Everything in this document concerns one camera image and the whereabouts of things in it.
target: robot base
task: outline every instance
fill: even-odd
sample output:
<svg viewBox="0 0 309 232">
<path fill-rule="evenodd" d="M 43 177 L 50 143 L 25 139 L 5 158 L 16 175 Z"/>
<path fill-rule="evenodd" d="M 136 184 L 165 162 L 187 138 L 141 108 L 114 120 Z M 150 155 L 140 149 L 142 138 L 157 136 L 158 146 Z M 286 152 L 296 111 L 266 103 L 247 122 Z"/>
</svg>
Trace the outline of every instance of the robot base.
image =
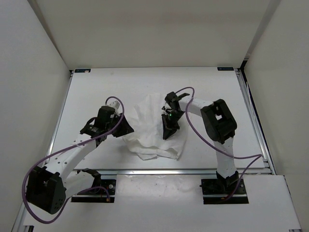
<svg viewBox="0 0 309 232">
<path fill-rule="evenodd" d="M 202 179 L 201 180 L 204 204 L 248 204 L 246 187 L 243 179 L 240 181 L 239 187 L 232 198 L 223 201 L 229 193 L 231 193 L 236 182 L 227 188 L 224 188 L 221 181 L 218 179 Z"/>
</svg>

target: black clamp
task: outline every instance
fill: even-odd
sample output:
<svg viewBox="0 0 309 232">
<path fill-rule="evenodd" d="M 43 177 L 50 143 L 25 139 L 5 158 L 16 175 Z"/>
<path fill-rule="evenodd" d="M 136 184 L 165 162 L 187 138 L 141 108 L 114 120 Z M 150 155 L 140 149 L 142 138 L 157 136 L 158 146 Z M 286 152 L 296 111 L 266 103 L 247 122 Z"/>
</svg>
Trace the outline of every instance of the black clamp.
<svg viewBox="0 0 309 232">
<path fill-rule="evenodd" d="M 179 96 L 175 92 L 171 92 L 165 97 L 165 102 L 169 105 L 170 109 L 166 109 L 164 106 L 162 110 L 165 111 L 162 114 L 163 122 L 163 139 L 168 139 L 180 128 L 178 125 L 179 119 L 183 116 L 184 112 L 180 109 L 179 101 L 185 97 L 189 96 L 188 93 L 183 93 Z"/>
<path fill-rule="evenodd" d="M 89 119 L 81 129 L 80 134 L 88 134 L 91 138 L 95 138 L 100 136 L 108 131 L 110 131 L 120 120 L 122 113 L 119 115 L 116 114 L 116 110 L 110 106 L 102 106 L 98 111 L 98 116 Z M 130 134 L 134 132 L 133 128 L 128 124 L 126 117 L 124 116 L 119 126 L 112 132 L 112 135 L 116 138 Z M 96 139 L 97 146 L 100 145 L 101 142 L 105 141 L 107 135 Z"/>
</svg>

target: white wall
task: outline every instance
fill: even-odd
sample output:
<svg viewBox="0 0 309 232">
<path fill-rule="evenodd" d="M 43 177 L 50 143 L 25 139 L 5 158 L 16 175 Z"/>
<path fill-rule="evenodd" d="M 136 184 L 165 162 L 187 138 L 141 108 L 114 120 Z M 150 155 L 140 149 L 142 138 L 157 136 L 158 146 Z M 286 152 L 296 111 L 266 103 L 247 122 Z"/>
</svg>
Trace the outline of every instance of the white wall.
<svg viewBox="0 0 309 232">
<path fill-rule="evenodd" d="M 0 3 L 0 231 L 11 231 L 21 183 L 46 154 L 69 70 L 26 0 Z"/>
<path fill-rule="evenodd" d="M 37 0 L 70 69 L 240 67 L 269 1 Z"/>
<path fill-rule="evenodd" d="M 309 1 L 282 0 L 245 67 L 278 174 L 309 231 Z"/>
</svg>

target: cable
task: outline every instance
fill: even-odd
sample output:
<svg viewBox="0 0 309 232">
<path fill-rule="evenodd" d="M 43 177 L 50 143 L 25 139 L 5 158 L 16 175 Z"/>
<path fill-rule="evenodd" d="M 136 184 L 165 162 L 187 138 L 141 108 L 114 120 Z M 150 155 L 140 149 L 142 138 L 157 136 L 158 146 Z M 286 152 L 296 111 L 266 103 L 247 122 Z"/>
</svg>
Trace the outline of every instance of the cable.
<svg viewBox="0 0 309 232">
<path fill-rule="evenodd" d="M 50 220 L 50 221 L 45 221 L 45 220 L 42 220 L 41 218 L 39 218 L 38 216 L 36 216 L 35 213 L 31 210 L 31 208 L 30 208 L 30 206 L 29 206 L 29 204 L 28 204 L 28 201 L 27 201 L 27 199 L 26 199 L 26 182 L 27 182 L 27 179 L 28 179 L 28 177 L 29 177 L 31 171 L 32 171 L 36 166 L 38 166 L 40 163 L 42 163 L 44 160 L 47 160 L 47 159 L 49 159 L 49 158 L 51 158 L 51 157 L 53 157 L 53 156 L 55 156 L 55 155 L 57 155 L 57 154 L 63 153 L 63 152 L 65 152 L 65 151 L 71 150 L 71 149 L 73 149 L 73 148 L 75 148 L 75 147 L 84 145 L 84 144 L 89 143 L 89 142 L 91 142 L 91 141 L 93 141 L 93 140 L 96 140 L 96 139 L 99 139 L 99 138 L 101 138 L 101 137 L 104 137 L 104 136 L 106 136 L 106 135 L 111 134 L 111 133 L 120 125 L 120 123 L 121 123 L 121 121 L 122 121 L 122 119 L 124 118 L 124 115 L 125 115 L 125 107 L 124 107 L 122 101 L 121 101 L 119 98 L 117 98 L 117 97 L 115 97 L 115 96 L 110 96 L 110 97 L 108 97 L 108 98 L 106 99 L 105 104 L 106 104 L 107 101 L 108 101 L 109 99 L 111 99 L 111 98 L 114 98 L 114 99 L 118 100 L 119 103 L 121 104 L 121 107 L 122 107 L 122 115 L 121 115 L 121 117 L 120 117 L 120 120 L 117 122 L 117 124 L 116 124 L 110 131 L 108 131 L 108 132 L 106 132 L 106 133 L 104 133 L 104 134 L 102 134 L 102 135 L 99 135 L 99 136 L 97 136 L 97 137 L 94 137 L 94 138 L 92 138 L 92 139 L 88 139 L 88 140 L 85 140 L 85 141 L 80 142 L 80 143 L 78 143 L 78 144 L 74 144 L 74 145 L 72 145 L 72 146 L 66 147 L 66 148 L 64 148 L 64 149 L 62 149 L 62 150 L 59 150 L 59 151 L 57 151 L 57 152 L 55 152 L 55 153 L 49 155 L 49 156 L 46 156 L 46 157 L 40 159 L 39 161 L 37 161 L 37 162 L 29 169 L 29 171 L 26 173 L 25 178 L 24 178 L 24 180 L 23 180 L 22 189 L 21 189 L 22 199 L 23 199 L 23 203 L 24 203 L 24 205 L 25 205 L 25 208 L 27 209 L 27 211 L 29 212 L 29 214 L 30 214 L 31 216 L 33 216 L 33 218 L 36 219 L 38 222 L 43 223 L 43 224 L 50 224 L 50 223 L 53 223 L 54 221 L 56 221 L 57 218 L 61 215 L 61 213 L 62 213 L 62 211 L 63 211 L 63 209 L 64 209 L 64 207 L 65 207 L 65 205 L 67 204 L 67 202 L 68 202 L 69 199 L 66 199 L 66 201 L 65 201 L 64 204 L 63 204 L 63 206 L 62 206 L 61 209 L 60 209 L 60 212 L 57 214 L 57 216 L 56 216 L 54 219 L 52 219 L 52 220 Z"/>
<path fill-rule="evenodd" d="M 185 87 L 185 88 L 182 88 L 182 89 L 178 90 L 176 93 L 178 93 L 178 92 L 180 92 L 180 91 L 183 91 L 183 90 L 185 90 L 185 89 L 192 89 L 192 98 L 191 98 L 191 100 L 188 102 L 188 104 L 187 104 L 186 107 L 185 107 L 185 117 L 187 118 L 187 121 L 188 121 L 190 127 L 192 128 L 192 130 L 195 132 L 195 134 L 197 134 L 197 136 L 198 136 L 202 141 L 204 141 L 204 142 L 205 142 L 208 146 L 210 146 L 212 149 L 214 149 L 214 150 L 216 150 L 216 151 L 218 151 L 218 152 L 222 153 L 223 155 L 226 155 L 226 156 L 228 156 L 228 157 L 230 157 L 230 158 L 234 158 L 234 159 L 237 159 L 237 160 L 242 160 L 242 159 L 245 160 L 245 159 L 255 158 L 251 163 L 248 164 L 247 167 L 245 167 L 245 169 L 244 169 L 243 172 L 241 173 L 241 175 L 240 175 L 240 177 L 239 177 L 239 179 L 238 179 L 238 181 L 237 181 L 237 183 L 236 183 L 236 186 L 235 186 L 234 190 L 233 190 L 229 195 L 227 195 L 227 196 L 224 198 L 224 200 L 221 201 L 221 203 L 222 203 L 222 202 L 225 202 L 225 201 L 229 200 L 231 197 L 233 197 L 234 193 L 236 192 L 236 190 L 238 189 L 238 187 L 239 187 L 239 185 L 240 185 L 241 179 L 242 179 L 242 177 L 244 176 L 245 172 L 249 169 L 249 167 L 250 167 L 255 161 L 257 161 L 260 157 L 262 157 L 262 154 L 253 155 L 253 156 L 245 156 L 245 157 L 236 157 L 236 156 L 233 156 L 233 155 L 231 155 L 231 154 L 228 154 L 228 153 L 226 153 L 226 152 L 224 152 L 224 151 L 222 151 L 222 150 L 216 148 L 214 145 L 212 145 L 210 142 L 208 142 L 208 141 L 195 129 L 195 127 L 193 126 L 193 124 L 192 124 L 192 122 L 191 122 L 191 120 L 190 120 L 190 118 L 189 118 L 188 109 L 189 109 L 189 105 L 191 104 L 191 102 L 192 102 L 193 99 L 194 99 L 194 98 L 193 98 L 193 97 L 194 97 L 194 94 L 195 94 L 194 88 L 193 88 L 193 87 Z"/>
</svg>

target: white cloth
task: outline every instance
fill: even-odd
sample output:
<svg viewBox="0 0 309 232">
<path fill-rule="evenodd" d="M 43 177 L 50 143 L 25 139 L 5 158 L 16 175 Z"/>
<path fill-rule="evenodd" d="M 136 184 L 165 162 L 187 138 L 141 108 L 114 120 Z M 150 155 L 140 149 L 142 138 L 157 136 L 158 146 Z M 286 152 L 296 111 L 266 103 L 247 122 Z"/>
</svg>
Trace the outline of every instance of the white cloth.
<svg viewBox="0 0 309 232">
<path fill-rule="evenodd" d="M 180 129 L 167 140 L 163 140 L 162 107 L 165 105 L 164 94 L 149 94 L 134 106 L 132 115 L 126 119 L 134 132 L 123 137 L 130 151 L 142 160 L 158 157 L 178 159 L 183 151 L 188 135 L 188 123 L 183 116 L 179 120 Z"/>
</svg>

